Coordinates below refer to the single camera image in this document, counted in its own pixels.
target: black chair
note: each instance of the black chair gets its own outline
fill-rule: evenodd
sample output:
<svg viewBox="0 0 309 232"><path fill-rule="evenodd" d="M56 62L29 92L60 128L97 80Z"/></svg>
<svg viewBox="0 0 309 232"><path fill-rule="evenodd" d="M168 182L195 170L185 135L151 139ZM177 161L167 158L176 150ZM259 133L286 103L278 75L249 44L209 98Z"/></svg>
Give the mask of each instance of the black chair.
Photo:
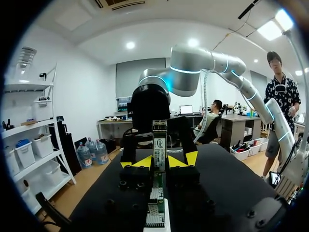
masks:
<svg viewBox="0 0 309 232"><path fill-rule="evenodd" d="M207 128L205 135L201 136L198 139L198 142L202 144L209 144L212 140L216 139L219 137L217 133L217 125L218 123L221 122L221 115L217 116L209 125Z"/></svg>

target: black shirt with white pattern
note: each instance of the black shirt with white pattern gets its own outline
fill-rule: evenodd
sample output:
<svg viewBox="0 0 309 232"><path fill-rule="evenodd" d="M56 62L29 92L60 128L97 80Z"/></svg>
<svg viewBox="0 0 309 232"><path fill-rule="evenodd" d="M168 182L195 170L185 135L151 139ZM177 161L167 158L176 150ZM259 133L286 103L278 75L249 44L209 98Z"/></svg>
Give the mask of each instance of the black shirt with white pattern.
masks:
<svg viewBox="0 0 309 232"><path fill-rule="evenodd" d="M285 85L286 83L286 93L283 92L276 92L275 86L276 85ZM275 77L274 79L268 83L265 91L265 98L264 103L268 102L271 98L274 98L277 103L279 104L283 115L285 116L286 120L288 121L288 124L292 130L292 133L294 133L295 127L293 122L293 117L289 115L289 109L295 104L295 103L301 103L299 98L299 92L298 88L293 80L290 78L287 78L285 75L283 75L282 82L280 83ZM274 123L270 125L270 130L274 130Z"/></svg>

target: white ceiling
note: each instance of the white ceiling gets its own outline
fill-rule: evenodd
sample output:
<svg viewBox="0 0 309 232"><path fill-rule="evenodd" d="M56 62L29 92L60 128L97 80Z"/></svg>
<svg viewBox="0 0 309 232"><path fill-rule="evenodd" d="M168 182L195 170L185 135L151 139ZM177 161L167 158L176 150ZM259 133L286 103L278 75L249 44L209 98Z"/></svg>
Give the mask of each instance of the white ceiling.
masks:
<svg viewBox="0 0 309 232"><path fill-rule="evenodd" d="M100 9L95 0L55 0L42 13L37 24L75 43L104 64L145 58L169 57L171 46L196 38L213 49L226 35L247 19L237 17L253 0L146 0L146 4L112 11ZM278 7L260 1L250 12L248 24L217 47L216 51L239 56L248 69L272 76L266 51L277 51L295 77L300 70L295 55L281 36L267 41L256 29L274 18ZM136 47L127 50L127 42Z"/></svg>

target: eyeglasses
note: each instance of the eyeglasses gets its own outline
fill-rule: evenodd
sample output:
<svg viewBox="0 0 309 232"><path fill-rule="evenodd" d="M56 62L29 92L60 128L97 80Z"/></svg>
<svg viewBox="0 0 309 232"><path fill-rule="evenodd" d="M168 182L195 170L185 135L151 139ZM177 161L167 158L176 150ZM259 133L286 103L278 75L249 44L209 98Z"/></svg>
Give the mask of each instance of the eyeglasses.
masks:
<svg viewBox="0 0 309 232"><path fill-rule="evenodd" d="M271 63L271 64L280 64L280 61L277 60L277 59L275 59L275 60L272 60L270 63Z"/></svg>

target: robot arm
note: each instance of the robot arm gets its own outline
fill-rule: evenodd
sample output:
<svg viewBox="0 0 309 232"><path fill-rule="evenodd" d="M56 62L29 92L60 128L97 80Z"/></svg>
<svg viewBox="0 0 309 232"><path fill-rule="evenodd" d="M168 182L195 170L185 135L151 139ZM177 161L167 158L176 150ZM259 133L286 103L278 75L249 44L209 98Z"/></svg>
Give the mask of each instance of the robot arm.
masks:
<svg viewBox="0 0 309 232"><path fill-rule="evenodd" d="M186 45L176 45L171 51L170 67L166 69L147 69L140 76L139 86L146 84L160 85L170 102L169 92L178 96L189 97L195 94L201 70L212 70L229 84L235 86L254 106L265 124L275 123L275 133L281 147L282 163L280 171L289 157L295 143L292 131L278 105L271 99L266 104L250 81L241 75L246 70L245 63L238 57L192 48ZM300 186L306 168L285 168L283 175L295 185Z"/></svg>

